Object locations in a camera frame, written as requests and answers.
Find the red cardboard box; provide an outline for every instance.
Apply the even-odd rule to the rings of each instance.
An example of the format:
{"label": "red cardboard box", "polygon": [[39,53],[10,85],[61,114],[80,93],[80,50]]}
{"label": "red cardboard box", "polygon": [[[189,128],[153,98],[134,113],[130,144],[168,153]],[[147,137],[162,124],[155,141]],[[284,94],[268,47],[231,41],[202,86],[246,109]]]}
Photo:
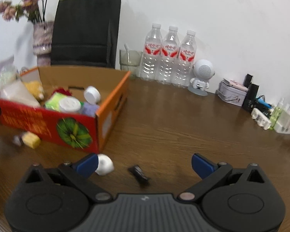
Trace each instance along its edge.
{"label": "red cardboard box", "polygon": [[0,121],[4,125],[35,133],[49,142],[100,153],[127,99],[129,75],[130,72],[88,66],[32,69],[21,75],[22,81],[40,80],[46,98],[58,87],[78,87],[70,91],[78,100],[85,102],[84,91],[79,88],[96,87],[101,94],[96,117],[61,113],[43,107],[33,108],[0,99]]}

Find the wooden table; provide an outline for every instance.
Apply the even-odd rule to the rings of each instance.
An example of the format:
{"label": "wooden table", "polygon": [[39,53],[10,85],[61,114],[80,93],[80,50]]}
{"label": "wooden table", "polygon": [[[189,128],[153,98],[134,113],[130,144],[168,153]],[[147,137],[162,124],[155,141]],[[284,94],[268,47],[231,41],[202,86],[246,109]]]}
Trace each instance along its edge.
{"label": "wooden table", "polygon": [[[19,132],[0,125],[0,231],[10,231],[4,203],[31,164],[56,167],[85,155],[48,142],[36,150],[18,148],[11,139]],[[132,81],[126,105],[103,151],[113,160],[115,171],[104,177],[93,175],[90,180],[112,194],[177,195],[200,180],[190,163],[196,152],[235,168],[260,164],[286,205],[280,231],[290,231],[290,136],[264,131],[249,113],[214,94],[200,97],[172,85]],[[128,173],[127,168],[135,164],[151,178],[149,187],[140,188]]]}

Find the yellow plush toy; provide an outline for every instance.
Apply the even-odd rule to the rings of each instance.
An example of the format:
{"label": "yellow plush toy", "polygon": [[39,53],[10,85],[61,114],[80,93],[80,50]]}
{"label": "yellow plush toy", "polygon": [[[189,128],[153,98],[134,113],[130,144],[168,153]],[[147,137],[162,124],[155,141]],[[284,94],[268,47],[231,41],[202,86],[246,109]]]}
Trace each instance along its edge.
{"label": "yellow plush toy", "polygon": [[29,83],[23,82],[27,90],[35,97],[36,100],[41,101],[44,99],[44,90],[40,81],[31,81]]}

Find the red and white label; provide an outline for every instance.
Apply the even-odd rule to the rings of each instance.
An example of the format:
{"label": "red and white label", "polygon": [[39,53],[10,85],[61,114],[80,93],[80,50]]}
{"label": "red and white label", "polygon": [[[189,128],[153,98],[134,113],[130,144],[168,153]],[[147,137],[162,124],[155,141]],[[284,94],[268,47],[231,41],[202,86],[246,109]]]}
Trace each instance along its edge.
{"label": "red and white label", "polygon": [[195,52],[181,49],[179,59],[183,61],[193,62],[194,56]]}
{"label": "red and white label", "polygon": [[151,55],[160,55],[161,44],[145,43],[144,53]]}
{"label": "red and white label", "polygon": [[178,46],[174,44],[166,44],[162,46],[162,55],[169,57],[176,57],[178,53]]}

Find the green lime slice print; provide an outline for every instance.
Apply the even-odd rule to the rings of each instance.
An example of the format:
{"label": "green lime slice print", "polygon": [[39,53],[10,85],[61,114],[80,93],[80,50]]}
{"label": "green lime slice print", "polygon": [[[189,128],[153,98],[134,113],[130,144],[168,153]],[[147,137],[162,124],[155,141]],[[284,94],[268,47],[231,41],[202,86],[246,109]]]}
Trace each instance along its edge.
{"label": "green lime slice print", "polygon": [[57,123],[60,138],[73,148],[86,148],[92,142],[88,129],[74,118],[63,118]]}

